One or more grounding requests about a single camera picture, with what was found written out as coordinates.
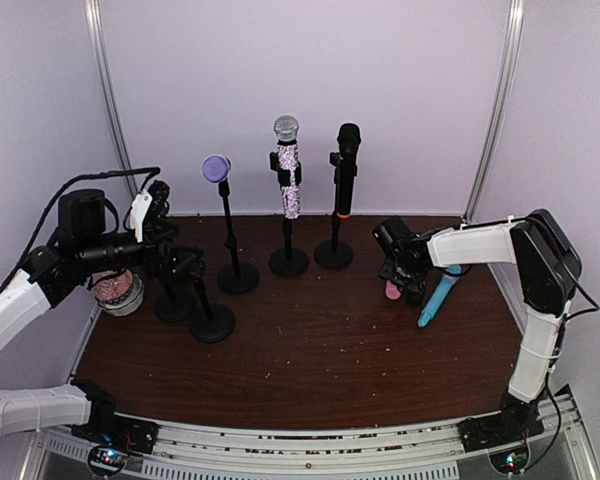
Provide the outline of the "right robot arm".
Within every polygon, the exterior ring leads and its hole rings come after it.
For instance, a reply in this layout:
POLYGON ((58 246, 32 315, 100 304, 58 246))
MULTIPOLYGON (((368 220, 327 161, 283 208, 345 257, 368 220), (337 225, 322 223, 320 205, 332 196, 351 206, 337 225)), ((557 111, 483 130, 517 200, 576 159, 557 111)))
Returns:
POLYGON ((527 320, 500 413, 492 430, 515 440, 531 424, 537 401, 557 362, 571 302, 582 272, 572 244, 546 209, 526 217, 461 224, 417 234, 399 217, 377 225, 372 236, 385 255, 380 277, 421 302, 427 273, 475 264, 516 266, 527 320))

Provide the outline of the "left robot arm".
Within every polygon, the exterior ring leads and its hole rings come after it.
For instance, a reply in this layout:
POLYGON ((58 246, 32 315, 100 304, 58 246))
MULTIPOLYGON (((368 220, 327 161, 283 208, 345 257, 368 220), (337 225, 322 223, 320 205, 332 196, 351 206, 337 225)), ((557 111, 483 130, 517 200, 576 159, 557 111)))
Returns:
MULTIPOLYGON (((178 225, 166 218, 168 187, 161 181, 141 192, 131 207, 132 227, 107 230, 115 208, 101 189, 79 189, 59 198, 58 224, 48 242, 25 253, 0 291, 0 352, 25 327, 56 308, 77 287, 143 267, 162 284, 204 274, 203 252, 179 246, 178 225)), ((91 381, 59 387, 0 390, 0 438, 10 433, 71 425, 103 444, 124 433, 115 400, 91 381)))

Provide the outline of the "pink microphone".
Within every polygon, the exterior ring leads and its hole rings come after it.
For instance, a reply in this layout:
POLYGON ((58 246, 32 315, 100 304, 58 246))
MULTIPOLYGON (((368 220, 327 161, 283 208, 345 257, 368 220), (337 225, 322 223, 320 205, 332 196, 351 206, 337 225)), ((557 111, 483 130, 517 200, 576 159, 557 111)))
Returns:
POLYGON ((399 287, 390 281, 385 282, 384 294, 387 299, 392 301, 397 301, 402 297, 402 292, 399 287))

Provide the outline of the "purple microphone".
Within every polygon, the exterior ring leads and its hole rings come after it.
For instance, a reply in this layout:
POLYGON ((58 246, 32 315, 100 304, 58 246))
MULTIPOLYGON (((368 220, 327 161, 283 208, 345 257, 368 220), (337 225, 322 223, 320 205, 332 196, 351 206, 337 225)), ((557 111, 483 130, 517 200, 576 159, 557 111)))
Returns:
POLYGON ((225 181, 231 172, 231 161, 219 154, 207 156, 201 165, 203 177, 211 182, 219 184, 225 181))

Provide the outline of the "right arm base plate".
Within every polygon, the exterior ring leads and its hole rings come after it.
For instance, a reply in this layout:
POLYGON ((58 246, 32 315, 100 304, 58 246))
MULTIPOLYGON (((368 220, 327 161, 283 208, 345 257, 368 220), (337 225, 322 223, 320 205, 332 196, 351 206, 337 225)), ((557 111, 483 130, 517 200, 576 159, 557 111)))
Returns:
POLYGON ((457 424, 457 429, 466 453, 521 442, 545 431, 540 420, 507 427, 501 414, 466 418, 457 424))

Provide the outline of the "black stand of blue microphone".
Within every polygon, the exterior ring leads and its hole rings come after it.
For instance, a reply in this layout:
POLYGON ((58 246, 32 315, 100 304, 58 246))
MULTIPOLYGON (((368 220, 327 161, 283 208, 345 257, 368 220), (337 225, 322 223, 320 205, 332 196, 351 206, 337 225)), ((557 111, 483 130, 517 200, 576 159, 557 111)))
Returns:
POLYGON ((196 307, 196 297, 189 281, 172 269, 159 278, 162 291, 154 302, 156 317, 164 323, 185 320, 196 307))

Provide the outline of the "black stand of purple microphone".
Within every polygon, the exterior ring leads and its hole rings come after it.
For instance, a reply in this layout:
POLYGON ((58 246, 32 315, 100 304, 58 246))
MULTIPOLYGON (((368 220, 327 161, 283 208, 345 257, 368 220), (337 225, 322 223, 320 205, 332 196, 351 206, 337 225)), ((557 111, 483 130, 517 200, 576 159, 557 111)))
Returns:
POLYGON ((259 270, 248 262, 239 259, 237 238, 233 228, 229 196, 230 187, 228 180, 221 181, 218 185, 222 198, 227 237, 225 248, 230 254, 230 263, 223 266, 217 274, 217 283, 220 289, 229 294, 244 294, 254 290, 259 284, 259 270))

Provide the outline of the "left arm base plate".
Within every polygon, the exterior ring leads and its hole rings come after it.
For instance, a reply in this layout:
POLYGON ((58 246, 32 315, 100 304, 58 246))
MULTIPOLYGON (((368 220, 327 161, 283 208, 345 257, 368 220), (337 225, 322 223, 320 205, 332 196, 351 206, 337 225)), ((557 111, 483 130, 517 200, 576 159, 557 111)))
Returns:
POLYGON ((71 434, 92 443, 107 445, 119 451, 151 454, 157 439, 157 423, 116 415, 108 430, 96 427, 93 422, 73 425, 71 434))

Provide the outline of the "black microphone with white band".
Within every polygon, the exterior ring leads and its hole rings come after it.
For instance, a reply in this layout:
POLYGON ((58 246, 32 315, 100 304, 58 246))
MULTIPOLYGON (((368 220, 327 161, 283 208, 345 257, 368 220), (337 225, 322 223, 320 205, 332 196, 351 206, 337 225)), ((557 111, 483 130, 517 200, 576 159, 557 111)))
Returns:
POLYGON ((419 307, 425 298, 426 290, 422 285, 411 285, 404 289, 406 303, 411 307, 419 307))

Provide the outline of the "blue microphone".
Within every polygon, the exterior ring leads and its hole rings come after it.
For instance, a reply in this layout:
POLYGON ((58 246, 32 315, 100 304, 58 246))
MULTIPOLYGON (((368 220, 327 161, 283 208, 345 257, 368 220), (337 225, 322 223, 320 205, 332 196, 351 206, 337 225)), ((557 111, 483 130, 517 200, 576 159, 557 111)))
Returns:
POLYGON ((459 265, 449 266, 443 271, 437 287, 421 311, 417 322, 419 328, 425 328, 435 318, 461 273, 462 268, 459 265))

